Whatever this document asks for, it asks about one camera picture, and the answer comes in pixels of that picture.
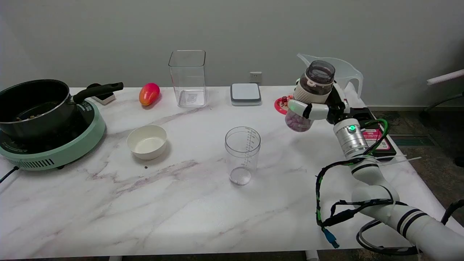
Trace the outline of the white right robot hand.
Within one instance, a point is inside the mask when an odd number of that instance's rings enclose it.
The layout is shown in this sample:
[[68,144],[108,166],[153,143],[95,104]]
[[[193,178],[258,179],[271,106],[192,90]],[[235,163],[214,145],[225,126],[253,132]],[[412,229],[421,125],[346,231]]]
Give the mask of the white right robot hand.
[[300,84],[297,84],[293,99],[289,99],[287,102],[286,123],[289,127],[302,128],[302,132],[305,132],[308,129],[307,125],[311,126],[312,122],[316,120],[326,120],[329,124],[336,125],[350,118],[351,107],[344,90],[338,83],[332,85],[332,90],[323,103],[305,103],[298,100],[298,88],[301,88]]

